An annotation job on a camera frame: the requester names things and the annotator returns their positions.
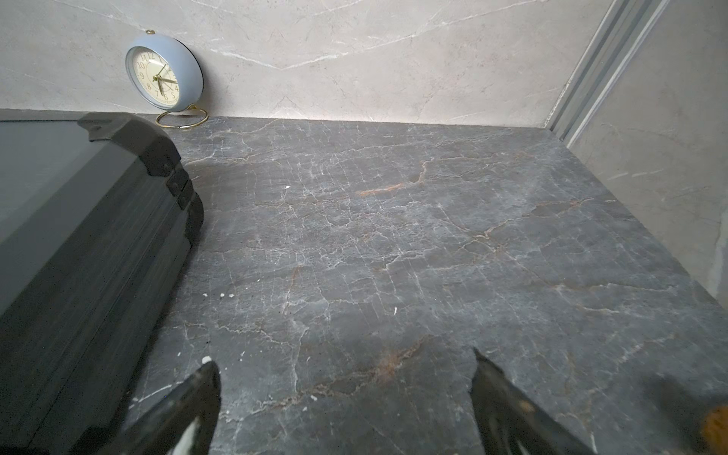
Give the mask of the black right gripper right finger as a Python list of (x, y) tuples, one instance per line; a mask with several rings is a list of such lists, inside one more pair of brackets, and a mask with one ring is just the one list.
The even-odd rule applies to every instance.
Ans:
[(477, 366), (469, 391), (487, 454), (590, 454), (592, 450), (555, 421), (474, 349)]

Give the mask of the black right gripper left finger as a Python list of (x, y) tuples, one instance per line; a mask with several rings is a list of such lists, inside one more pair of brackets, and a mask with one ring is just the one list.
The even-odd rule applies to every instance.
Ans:
[(218, 365), (203, 364), (102, 454), (207, 454), (221, 409)]

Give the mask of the grey aluminium poker case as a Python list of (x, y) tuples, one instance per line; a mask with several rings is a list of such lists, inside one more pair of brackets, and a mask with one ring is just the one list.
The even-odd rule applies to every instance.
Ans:
[(1, 123), (1, 449), (107, 432), (201, 231), (176, 144), (125, 113)]

